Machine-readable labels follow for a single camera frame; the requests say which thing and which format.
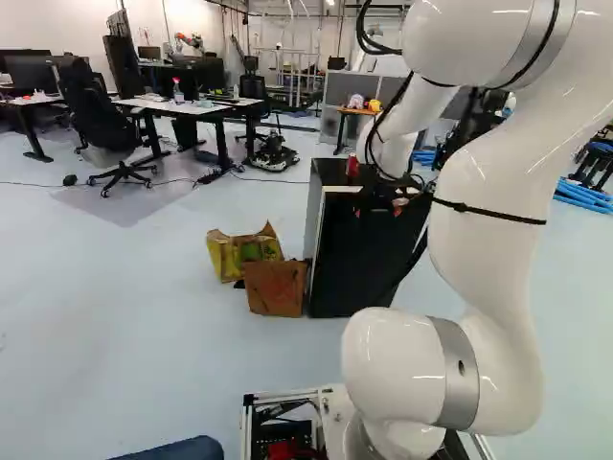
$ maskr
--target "blue hose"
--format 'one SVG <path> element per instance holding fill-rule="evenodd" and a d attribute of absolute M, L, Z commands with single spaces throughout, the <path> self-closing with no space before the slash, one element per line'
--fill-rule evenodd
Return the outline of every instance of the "blue hose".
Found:
<path fill-rule="evenodd" d="M 566 195 L 569 195 L 576 199 L 581 199 L 582 201 L 585 201 L 589 204 L 597 204 L 604 208 L 613 209 L 611 207 L 611 204 L 608 201 L 600 199 L 597 196 L 594 196 L 592 194 L 588 194 L 587 192 L 585 192 L 586 189 L 583 189 L 582 187 L 572 187 L 572 186 L 569 186 L 568 184 L 559 183 L 557 185 L 557 189 Z"/>
<path fill-rule="evenodd" d="M 592 204 L 592 205 L 596 204 L 596 199 L 594 197 L 586 196 L 585 194 L 582 194 L 580 192 L 575 192 L 570 187 L 565 187 L 562 184 L 557 185 L 556 192 L 560 192 L 562 194 L 568 195 L 570 198 L 576 199 L 578 201 L 582 201 L 585 204 Z"/>
<path fill-rule="evenodd" d="M 610 201 L 611 199 L 613 199 L 613 196 L 611 196 L 609 194 L 604 194 L 603 192 L 597 192 L 596 190 L 588 189 L 587 187 L 582 187 L 580 185 L 573 184 L 571 182 L 567 182 L 565 179 L 560 179 L 558 184 L 564 184 L 564 185 L 566 185 L 568 187 L 572 187 L 574 189 L 579 189 L 582 192 L 585 192 L 587 194 L 596 196 L 596 197 L 601 198 L 601 199 L 605 199 L 607 201 Z"/>
<path fill-rule="evenodd" d="M 575 199 L 567 198 L 566 196 L 554 195 L 554 199 L 557 201 L 562 201 L 568 204 L 574 204 L 579 208 L 589 209 L 590 211 L 596 211 L 601 214 L 611 214 L 610 208 L 602 208 L 601 206 L 592 206 L 590 204 L 586 204 L 582 201 L 576 201 Z"/>

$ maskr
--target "metal frame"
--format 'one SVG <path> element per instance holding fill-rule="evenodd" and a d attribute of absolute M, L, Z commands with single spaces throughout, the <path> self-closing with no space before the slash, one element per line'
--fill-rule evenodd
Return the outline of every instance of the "metal frame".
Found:
<path fill-rule="evenodd" d="M 340 384 L 291 390 L 283 393 L 255 393 L 245 395 L 243 398 L 243 407 L 240 412 L 239 460 L 251 460 L 251 424 L 253 409 L 255 407 L 271 403 L 307 399 L 313 400 L 315 405 L 319 408 L 319 416 L 321 418 L 321 426 L 329 460 L 346 460 L 343 448 L 343 433 L 355 412 L 355 408 L 352 405 L 344 385 Z M 470 440 L 471 445 L 475 447 L 481 460 L 495 460 L 485 437 L 471 434 L 469 436 L 462 436 L 460 439 L 465 447 L 468 447 L 466 442 Z"/>
<path fill-rule="evenodd" d="M 319 53 L 307 53 L 303 50 L 284 48 L 278 50 L 277 48 L 254 47 L 254 50 L 258 52 L 258 56 L 260 56 L 262 52 L 273 53 L 277 55 L 275 67 L 275 83 L 279 86 L 282 86 L 284 89 L 288 89 L 290 107 L 300 107 L 300 102 L 302 99 L 301 96 L 309 92 L 315 91 L 317 81 L 323 78 L 322 76 L 317 75 L 317 73 L 315 72 L 317 65 L 313 67 L 313 72 L 310 72 L 310 66 L 313 63 L 319 64 Z M 285 55 L 289 55 L 291 60 L 291 67 L 289 69 L 289 72 L 285 71 L 284 69 Z M 307 57 L 305 74 L 302 72 L 304 57 Z M 296 60 L 298 60 L 298 72 L 295 71 Z M 289 77 L 289 85 L 285 85 L 285 77 Z M 302 77 L 306 77 L 305 88 L 302 87 Z"/>

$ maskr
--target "red object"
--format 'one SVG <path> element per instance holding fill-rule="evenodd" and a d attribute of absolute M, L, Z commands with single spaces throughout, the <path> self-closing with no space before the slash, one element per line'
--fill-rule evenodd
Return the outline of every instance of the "red object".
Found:
<path fill-rule="evenodd" d="M 325 455 L 313 448 L 299 448 L 295 439 L 281 441 L 268 446 L 268 460 L 325 460 L 326 458 Z"/>
<path fill-rule="evenodd" d="M 357 177 L 359 168 L 360 164 L 357 161 L 357 156 L 355 156 L 355 153 L 351 153 L 349 158 L 347 158 L 347 169 L 345 170 L 345 174 L 347 177 Z"/>

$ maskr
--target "white desk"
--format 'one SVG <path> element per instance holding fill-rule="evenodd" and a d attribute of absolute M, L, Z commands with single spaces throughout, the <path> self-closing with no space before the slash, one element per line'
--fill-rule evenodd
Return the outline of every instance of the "white desk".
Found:
<path fill-rule="evenodd" d="M 45 152 L 38 142 L 38 137 L 36 136 L 36 131 L 34 130 L 33 112 L 37 107 L 41 107 L 43 105 L 61 104 L 63 102 L 64 99 L 61 96 L 45 96 L 36 99 L 18 98 L 8 101 L 0 101 L 1 107 L 13 109 L 17 113 L 19 124 L 28 137 L 32 151 L 24 152 L 24 156 L 32 158 L 33 160 L 42 161 L 43 163 L 51 163 L 54 161 L 51 156 L 45 155 Z"/>
<path fill-rule="evenodd" d="M 168 112 L 177 115 L 206 115 L 220 110 L 227 110 L 233 107 L 248 107 L 250 105 L 259 104 L 262 100 L 259 99 L 247 99 L 239 98 L 237 103 L 229 103 L 226 101 L 212 101 L 212 107 L 201 107 L 195 103 L 175 103 L 173 101 L 158 103 L 156 101 L 148 101 L 147 99 L 123 99 L 120 101 L 114 101 L 117 105 L 127 105 L 130 107 L 147 108 L 158 112 Z"/>
<path fill-rule="evenodd" d="M 2 101 L 3 104 L 10 105 L 44 105 L 44 104 L 54 104 L 54 103 L 63 103 L 64 98 L 61 96 L 44 96 L 36 99 L 11 99 L 9 101 Z"/>
<path fill-rule="evenodd" d="M 247 124 L 247 154 L 253 155 L 254 149 L 254 119 L 257 114 L 254 114 L 254 110 L 250 110 L 249 107 L 257 104 L 263 104 L 259 99 L 247 99 L 239 98 L 237 103 L 227 102 L 213 102 L 212 107 L 200 107 L 191 102 L 175 103 L 171 102 L 156 102 L 148 101 L 147 99 L 124 99 L 120 101 L 113 101 L 116 105 L 126 107 L 138 107 L 143 108 L 143 118 L 145 119 L 145 125 L 147 127 L 148 138 L 151 142 L 151 150 L 153 151 L 152 158 L 157 159 L 163 156 L 159 143 L 157 142 L 157 131 L 155 129 L 155 123 L 153 122 L 153 115 L 162 115 L 177 119 L 193 119 L 193 122 L 200 121 L 205 123 L 211 123 L 215 126 L 216 130 L 216 142 L 217 142 L 217 164 L 222 169 L 227 169 L 232 165 L 232 161 L 228 156 L 228 148 L 226 146 L 225 131 L 223 128 L 223 119 L 229 116 L 244 115 Z"/>

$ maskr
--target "grey floor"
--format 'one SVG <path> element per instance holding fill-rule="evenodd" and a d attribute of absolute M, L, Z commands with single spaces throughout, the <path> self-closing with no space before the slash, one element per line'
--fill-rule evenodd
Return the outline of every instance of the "grey floor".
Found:
<path fill-rule="evenodd" d="M 158 126 L 171 136 L 168 120 Z M 213 129 L 199 129 L 213 144 Z M 240 157 L 234 135 L 243 127 L 226 129 Z M 286 137 L 302 162 L 275 177 L 306 181 L 309 159 L 331 155 L 317 134 Z M 96 170 L 72 153 L 74 138 L 41 135 L 56 159 L 44 165 L 21 155 L 23 136 L 0 134 L 0 181 L 83 179 Z M 176 154 L 157 180 L 202 170 Z M 104 459 L 198 434 L 217 438 L 235 460 L 243 393 L 340 381 L 346 321 L 251 314 L 244 291 L 217 281 L 205 244 L 210 229 L 255 232 L 269 219 L 285 254 L 301 257 L 307 185 L 227 176 L 197 190 L 179 181 L 150 191 L 126 184 L 108 200 L 98 192 L 0 184 L 2 460 Z M 558 202 L 552 209 L 532 281 L 545 410 L 530 432 L 489 440 L 501 460 L 610 457 L 613 220 Z M 427 257 L 395 305 L 462 312 Z"/>

